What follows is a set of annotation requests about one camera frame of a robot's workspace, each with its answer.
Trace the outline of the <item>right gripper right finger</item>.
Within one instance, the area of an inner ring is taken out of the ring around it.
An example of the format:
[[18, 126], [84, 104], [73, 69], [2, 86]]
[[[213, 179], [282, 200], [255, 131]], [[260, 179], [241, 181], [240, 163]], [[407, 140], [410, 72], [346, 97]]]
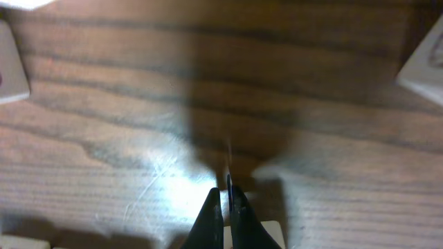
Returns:
[[226, 177], [233, 249], [281, 249], [266, 232], [243, 190]]

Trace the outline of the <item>blue T block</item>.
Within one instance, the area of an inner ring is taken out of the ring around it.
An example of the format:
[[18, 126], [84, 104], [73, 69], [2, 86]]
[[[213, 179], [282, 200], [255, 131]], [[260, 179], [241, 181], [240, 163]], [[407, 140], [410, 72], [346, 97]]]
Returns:
[[[285, 249], [284, 237], [281, 225], [277, 221], [262, 221], [262, 226], [271, 238], [282, 248]], [[230, 226], [224, 227], [224, 249], [233, 249], [233, 240]]]

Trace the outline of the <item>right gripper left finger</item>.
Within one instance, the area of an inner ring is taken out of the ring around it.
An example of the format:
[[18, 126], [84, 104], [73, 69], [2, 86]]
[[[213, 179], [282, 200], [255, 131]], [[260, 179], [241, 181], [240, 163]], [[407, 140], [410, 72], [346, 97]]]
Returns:
[[181, 249], [223, 249], [224, 220], [220, 191], [212, 188]]

